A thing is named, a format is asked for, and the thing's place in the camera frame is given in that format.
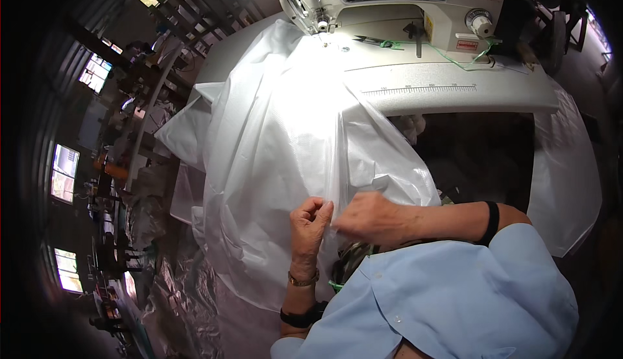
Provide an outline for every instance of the orange object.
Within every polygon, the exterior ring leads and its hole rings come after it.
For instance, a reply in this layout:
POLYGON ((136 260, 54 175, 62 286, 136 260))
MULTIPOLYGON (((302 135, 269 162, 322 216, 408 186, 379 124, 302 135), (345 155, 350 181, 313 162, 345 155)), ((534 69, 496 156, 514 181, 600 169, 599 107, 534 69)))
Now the orange object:
MULTIPOLYGON (((101 169, 105 157, 106 155, 102 154, 97 160, 93 160, 93 167, 101 169)), ((128 170, 123 167, 116 166, 113 163, 106 163, 104 172, 113 178, 128 179, 128 170)))
POLYGON ((113 163, 106 164, 104 171, 113 178, 128 179, 128 170, 113 163))

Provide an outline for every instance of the hand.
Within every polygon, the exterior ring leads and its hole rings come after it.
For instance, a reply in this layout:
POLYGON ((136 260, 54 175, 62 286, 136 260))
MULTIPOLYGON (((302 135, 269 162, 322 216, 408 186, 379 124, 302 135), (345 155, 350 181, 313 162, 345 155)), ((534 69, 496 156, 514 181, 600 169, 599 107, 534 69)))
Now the hand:
POLYGON ((333 226, 356 241, 395 246, 409 240, 413 207, 392 203, 380 192, 358 192, 333 226))
POLYGON ((323 204, 320 197, 309 197, 290 214, 292 230, 290 273, 296 279, 307 280, 316 273, 316 256, 320 250, 324 229, 331 222, 332 215, 333 202, 323 204))

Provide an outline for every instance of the black watch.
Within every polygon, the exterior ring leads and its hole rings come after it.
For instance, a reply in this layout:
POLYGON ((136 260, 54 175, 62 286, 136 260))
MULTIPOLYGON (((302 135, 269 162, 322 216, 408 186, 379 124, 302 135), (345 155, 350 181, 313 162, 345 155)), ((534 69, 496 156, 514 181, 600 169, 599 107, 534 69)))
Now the black watch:
POLYGON ((292 327, 305 329, 322 318, 324 308, 326 308, 328 304, 329 302, 327 301, 316 302, 305 314, 285 314, 284 310, 281 309, 281 321, 292 325, 292 327))

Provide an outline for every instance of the black wristband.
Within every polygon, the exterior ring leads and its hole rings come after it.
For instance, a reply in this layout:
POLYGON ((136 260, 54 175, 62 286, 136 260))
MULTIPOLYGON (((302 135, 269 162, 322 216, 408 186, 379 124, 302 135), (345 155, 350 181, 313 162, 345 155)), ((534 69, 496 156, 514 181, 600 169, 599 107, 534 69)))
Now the black wristband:
POLYGON ((324 308, 326 308, 328 304, 329 303, 327 301, 316 302, 316 304, 312 306, 305 314, 285 314, 284 310, 281 309, 281 321, 288 325, 292 325, 292 327, 305 329, 322 318, 324 308))
POLYGON ((489 246, 489 243, 498 232, 498 225, 500 224, 500 210, 495 202, 485 201, 489 207, 489 224, 487 225, 487 231, 482 238, 475 244, 477 246, 489 246))

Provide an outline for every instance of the person's right hand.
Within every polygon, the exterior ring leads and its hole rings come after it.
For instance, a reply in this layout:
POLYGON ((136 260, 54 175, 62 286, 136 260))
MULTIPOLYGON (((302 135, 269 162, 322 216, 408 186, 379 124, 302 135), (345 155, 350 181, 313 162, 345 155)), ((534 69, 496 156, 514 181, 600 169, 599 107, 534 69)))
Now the person's right hand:
POLYGON ((333 223, 347 238, 379 246, 395 246, 409 240, 408 228, 416 217, 412 206, 395 204, 380 192, 358 192, 333 223))

